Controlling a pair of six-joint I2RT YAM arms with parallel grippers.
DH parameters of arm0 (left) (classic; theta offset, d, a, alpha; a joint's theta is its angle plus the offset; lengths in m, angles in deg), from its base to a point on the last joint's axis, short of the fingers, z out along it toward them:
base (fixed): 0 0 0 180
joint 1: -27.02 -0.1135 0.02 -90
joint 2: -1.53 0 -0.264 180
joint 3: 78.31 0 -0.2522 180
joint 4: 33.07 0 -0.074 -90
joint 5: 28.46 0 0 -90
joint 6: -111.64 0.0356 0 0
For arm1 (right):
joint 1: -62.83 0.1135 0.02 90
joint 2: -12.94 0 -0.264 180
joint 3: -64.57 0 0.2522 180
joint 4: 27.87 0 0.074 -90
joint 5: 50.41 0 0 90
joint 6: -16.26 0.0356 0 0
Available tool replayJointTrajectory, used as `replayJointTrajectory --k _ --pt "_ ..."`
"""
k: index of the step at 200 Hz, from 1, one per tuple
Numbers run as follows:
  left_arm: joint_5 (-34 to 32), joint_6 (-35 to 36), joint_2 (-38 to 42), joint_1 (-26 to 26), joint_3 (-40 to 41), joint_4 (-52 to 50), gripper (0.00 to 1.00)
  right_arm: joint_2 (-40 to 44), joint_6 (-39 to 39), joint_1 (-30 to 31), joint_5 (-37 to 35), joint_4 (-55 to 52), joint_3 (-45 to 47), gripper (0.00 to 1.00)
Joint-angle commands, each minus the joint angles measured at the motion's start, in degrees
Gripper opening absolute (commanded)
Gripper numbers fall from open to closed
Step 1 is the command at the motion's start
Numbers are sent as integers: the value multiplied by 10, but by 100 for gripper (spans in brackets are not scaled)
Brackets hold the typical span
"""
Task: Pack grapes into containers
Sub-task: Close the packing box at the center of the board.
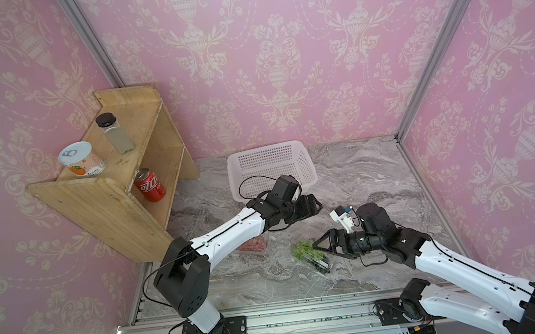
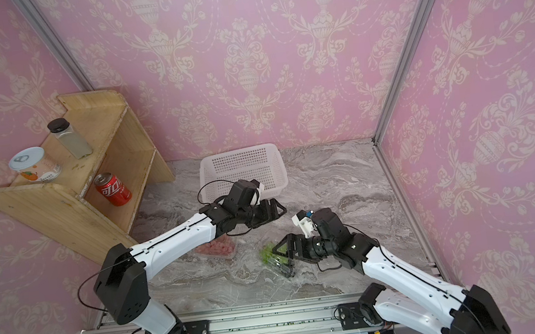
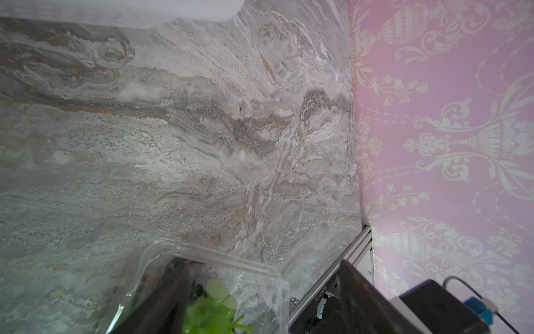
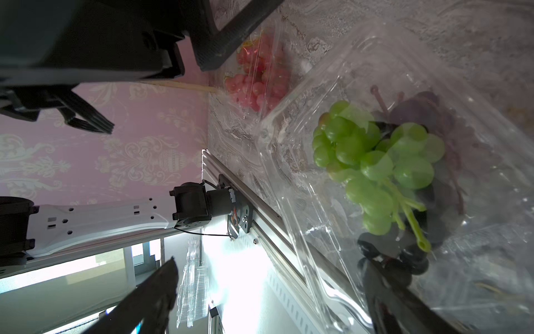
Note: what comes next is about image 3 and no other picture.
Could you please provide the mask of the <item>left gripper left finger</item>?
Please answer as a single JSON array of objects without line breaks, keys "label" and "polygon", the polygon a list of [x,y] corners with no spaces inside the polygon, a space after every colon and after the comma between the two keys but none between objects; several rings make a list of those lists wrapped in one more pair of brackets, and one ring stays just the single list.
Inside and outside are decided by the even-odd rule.
[{"label": "left gripper left finger", "polygon": [[113,333],[181,333],[193,291],[195,263],[186,260]]}]

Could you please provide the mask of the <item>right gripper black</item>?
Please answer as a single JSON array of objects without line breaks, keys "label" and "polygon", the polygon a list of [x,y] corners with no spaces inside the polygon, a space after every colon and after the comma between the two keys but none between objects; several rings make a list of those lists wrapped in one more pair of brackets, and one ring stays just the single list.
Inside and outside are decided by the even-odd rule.
[{"label": "right gripper black", "polygon": [[442,285],[427,280],[400,295],[430,333],[491,333],[491,328]]}]

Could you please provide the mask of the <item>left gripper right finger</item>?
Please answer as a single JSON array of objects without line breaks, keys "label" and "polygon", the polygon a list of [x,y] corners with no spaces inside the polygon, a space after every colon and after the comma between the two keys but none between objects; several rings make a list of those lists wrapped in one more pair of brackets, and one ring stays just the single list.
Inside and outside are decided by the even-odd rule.
[{"label": "left gripper right finger", "polygon": [[339,263],[343,321],[349,333],[422,333],[347,260]]}]

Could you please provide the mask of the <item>green grape bunch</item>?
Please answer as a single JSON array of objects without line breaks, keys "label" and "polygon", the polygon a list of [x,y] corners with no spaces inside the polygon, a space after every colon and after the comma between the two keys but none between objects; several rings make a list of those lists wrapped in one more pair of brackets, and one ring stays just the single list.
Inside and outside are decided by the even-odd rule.
[{"label": "green grape bunch", "polygon": [[244,316],[236,318],[238,303],[219,278],[211,278],[203,293],[187,307],[182,333],[252,333],[253,327],[242,324]]}]

